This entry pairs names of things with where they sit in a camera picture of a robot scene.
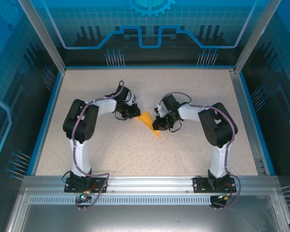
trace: orange triangle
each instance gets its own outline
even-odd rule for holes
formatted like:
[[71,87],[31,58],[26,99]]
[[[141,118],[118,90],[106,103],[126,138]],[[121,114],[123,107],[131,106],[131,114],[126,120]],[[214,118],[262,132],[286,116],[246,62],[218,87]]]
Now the orange triangle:
[[148,111],[141,113],[141,116],[138,116],[137,118],[148,126],[161,139],[159,131],[153,129],[153,120],[151,119]]

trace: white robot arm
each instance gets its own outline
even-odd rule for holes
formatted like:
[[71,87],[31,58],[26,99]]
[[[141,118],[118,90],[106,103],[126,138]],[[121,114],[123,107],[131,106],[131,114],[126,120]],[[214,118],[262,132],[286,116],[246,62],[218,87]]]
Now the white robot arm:
[[[206,106],[194,106],[187,102],[180,104],[172,94],[166,96],[162,101],[166,109],[157,105],[155,111],[158,116],[156,116],[156,120],[153,123],[153,129],[160,131],[170,130],[177,121],[193,120],[201,122],[205,136],[212,145],[212,162],[208,170],[208,183],[212,189],[224,186],[226,181],[229,181],[229,175],[225,169],[225,156],[227,143],[232,138],[230,124],[215,110]],[[236,124],[223,104],[216,103],[213,107],[221,110],[231,120],[235,133],[237,133]]]
[[[122,86],[118,86],[115,93],[107,95],[106,97],[111,97],[118,93],[122,89]],[[92,103],[87,109],[85,114],[82,117],[82,120],[78,124],[75,131],[75,141],[76,141],[76,150],[75,158],[78,167],[87,174],[91,174],[91,166],[89,164],[89,148],[88,140],[92,137],[97,117],[106,113],[120,113],[122,116],[121,120],[126,120],[140,115],[140,109],[135,103],[136,97],[132,95],[131,91],[123,87],[120,94],[112,99],[104,99]],[[82,109],[87,104],[82,100],[74,100],[69,113],[64,121],[63,130],[66,132],[67,137],[70,140],[71,148],[73,151],[74,144],[72,141],[72,130],[76,124],[77,119],[79,118]],[[76,168],[75,163],[72,165],[72,174],[70,176],[85,177],[86,175],[79,172]]]

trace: cable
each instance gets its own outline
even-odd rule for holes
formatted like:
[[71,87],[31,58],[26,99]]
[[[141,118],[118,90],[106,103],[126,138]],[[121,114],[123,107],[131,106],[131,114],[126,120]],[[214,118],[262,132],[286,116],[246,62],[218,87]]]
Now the cable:
[[65,183],[65,181],[63,181],[63,178],[64,178],[68,173],[70,173],[70,172],[71,172],[71,171],[67,171],[67,172],[62,176],[61,180],[62,180],[63,183]]
[[232,185],[230,183],[227,183],[226,186],[228,186],[230,189],[230,194],[231,194],[230,197],[231,197],[232,196]]
[[182,128],[182,125],[183,125],[182,122],[181,122],[181,120],[179,120],[179,123],[180,123],[180,127],[179,127],[178,129],[176,129],[176,130],[171,130],[171,129],[169,128],[169,131],[172,132],[172,133],[179,131],[179,129],[181,129],[181,128]]
[[166,98],[167,96],[169,96],[169,95],[171,95],[171,94],[181,94],[181,95],[184,95],[184,96],[186,96],[186,97],[189,98],[189,104],[192,102],[192,98],[191,98],[188,94],[186,94],[186,93],[182,93],[182,92],[171,92],[171,93],[168,93],[168,94],[166,94],[166,95],[163,96],[163,98],[162,98],[161,101],[159,102],[159,105],[161,105],[162,100],[163,100],[164,98]]
[[[103,101],[103,100],[109,100],[109,99],[113,99],[113,98],[117,97],[117,96],[122,92],[122,90],[123,90],[123,88],[124,88],[124,81],[123,81],[123,80],[119,81],[119,85],[120,85],[120,84],[122,84],[122,86],[121,86],[120,91],[119,91],[117,94],[115,94],[115,95],[113,95],[113,96],[111,96],[111,97],[98,98],[98,99],[95,99],[95,100],[92,100],[92,101],[88,102],[88,103],[84,106],[84,108],[83,108],[81,114],[79,115],[79,117],[78,117],[78,119],[77,119],[77,121],[76,121],[76,123],[75,123],[75,125],[74,125],[74,127],[73,127],[73,130],[72,130],[72,141],[73,141],[73,162],[74,162],[74,164],[75,164],[77,170],[78,170],[81,174],[83,174],[83,175],[85,175],[85,176],[89,176],[89,177],[101,177],[101,176],[105,176],[105,175],[107,176],[107,177],[106,177],[106,180],[104,181],[104,183],[103,183],[103,185],[102,185],[102,187],[101,187],[101,189],[100,189],[100,191],[99,191],[99,193],[98,193],[98,195],[97,195],[97,197],[96,197],[96,199],[92,202],[91,205],[89,205],[89,206],[87,206],[87,207],[84,207],[85,210],[86,210],[86,208],[90,208],[90,207],[92,207],[92,206],[97,202],[97,200],[98,200],[98,198],[100,197],[100,195],[101,195],[103,189],[104,189],[105,186],[106,186],[106,183],[107,183],[107,181],[108,181],[108,179],[109,179],[109,177],[110,177],[110,174],[109,174],[109,173],[103,173],[103,174],[97,174],[97,175],[90,175],[90,174],[87,174],[87,173],[83,172],[83,170],[81,170],[81,169],[78,167],[78,164],[77,164],[77,161],[76,161],[76,147],[77,147],[77,146],[76,146],[76,141],[75,141],[75,131],[76,131],[76,128],[77,128],[79,122],[81,121],[81,118],[83,117],[83,115],[84,115],[86,109],[87,109],[91,104],[93,104],[94,102]],[[79,198],[76,199],[76,201],[75,201],[75,206],[78,207],[79,209],[81,209],[81,207],[79,207],[79,205],[78,205],[78,201],[79,201]]]
[[117,117],[117,116],[116,116],[116,111],[114,112],[114,114],[115,114],[115,118],[117,118],[117,119],[120,120],[120,121],[126,121],[126,120],[127,120],[127,118],[126,118],[126,119],[123,119],[123,118],[119,118],[119,117]]

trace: beige speckled tabletop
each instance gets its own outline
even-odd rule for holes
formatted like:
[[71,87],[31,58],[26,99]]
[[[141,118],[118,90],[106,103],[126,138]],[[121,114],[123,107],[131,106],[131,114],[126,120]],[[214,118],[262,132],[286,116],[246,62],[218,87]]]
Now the beige speckled tabletop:
[[[229,71],[204,69],[67,70],[36,175],[63,175],[71,169],[72,152],[62,124],[73,100],[89,101],[113,93],[121,79],[137,96],[141,111],[149,111],[153,119],[153,109],[172,91],[189,94],[194,104],[223,103],[238,127],[229,170],[237,175],[257,175]],[[179,95],[176,99],[186,101]],[[200,123],[186,120],[178,132],[161,131],[160,135],[162,139],[136,118],[119,121],[114,114],[104,114],[90,140],[93,173],[207,175],[211,145]]]

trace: purple cable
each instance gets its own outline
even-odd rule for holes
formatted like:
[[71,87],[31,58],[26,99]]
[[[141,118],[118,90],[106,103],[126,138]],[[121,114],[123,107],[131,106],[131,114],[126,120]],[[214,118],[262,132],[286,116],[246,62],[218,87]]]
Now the purple cable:
[[[119,85],[120,85],[120,84],[122,84],[122,86],[121,86],[120,91],[119,91],[117,94],[115,94],[115,95],[113,95],[113,96],[111,96],[111,97],[98,98],[98,99],[95,99],[95,100],[92,100],[92,101],[88,102],[88,103],[84,106],[84,108],[83,108],[81,114],[79,115],[79,117],[78,117],[78,119],[77,119],[77,121],[76,121],[76,123],[75,123],[75,126],[74,126],[74,128],[73,128],[73,131],[72,131],[72,141],[73,141],[73,162],[74,162],[74,164],[75,164],[77,170],[78,170],[81,174],[83,174],[83,175],[85,175],[85,176],[89,176],[89,177],[101,177],[101,176],[105,176],[105,175],[107,176],[105,182],[103,183],[103,185],[102,185],[102,187],[101,187],[101,189],[100,189],[100,191],[99,191],[99,193],[98,193],[98,195],[97,195],[97,197],[96,197],[96,199],[92,202],[91,205],[89,205],[89,206],[87,206],[87,207],[84,207],[84,210],[86,210],[86,208],[90,208],[90,207],[92,207],[92,206],[97,202],[97,200],[98,200],[98,198],[100,197],[100,195],[101,195],[101,193],[102,193],[104,187],[106,186],[106,183],[107,183],[107,181],[108,181],[108,179],[109,179],[109,177],[110,177],[110,174],[109,174],[109,173],[103,173],[103,174],[97,174],[97,175],[90,175],[90,174],[87,174],[87,173],[83,172],[83,170],[81,170],[81,169],[78,167],[78,164],[77,164],[77,161],[76,161],[76,154],[75,154],[75,153],[76,153],[76,147],[77,147],[77,146],[76,146],[76,141],[75,141],[75,131],[76,131],[76,128],[77,128],[79,122],[81,121],[81,118],[83,117],[83,115],[84,115],[86,109],[87,109],[91,104],[93,104],[94,102],[98,102],[98,101],[102,101],[102,100],[109,100],[109,99],[112,99],[112,98],[114,98],[114,97],[117,97],[117,96],[121,93],[121,91],[123,90],[123,88],[124,88],[124,81],[123,81],[123,80],[119,81]],[[76,199],[76,201],[75,201],[75,206],[78,207],[79,209],[81,209],[81,208],[79,207],[78,201],[79,201],[79,198]]]
[[189,95],[186,94],[186,93],[182,93],[182,92],[171,92],[171,93],[168,93],[168,94],[166,94],[166,95],[163,96],[163,98],[162,98],[161,101],[159,102],[159,105],[161,105],[162,100],[163,100],[164,98],[166,98],[167,96],[169,96],[169,95],[171,95],[171,94],[181,94],[181,95],[185,95],[186,97],[189,98],[189,104],[192,102],[192,98],[191,98],[191,96],[189,96]]

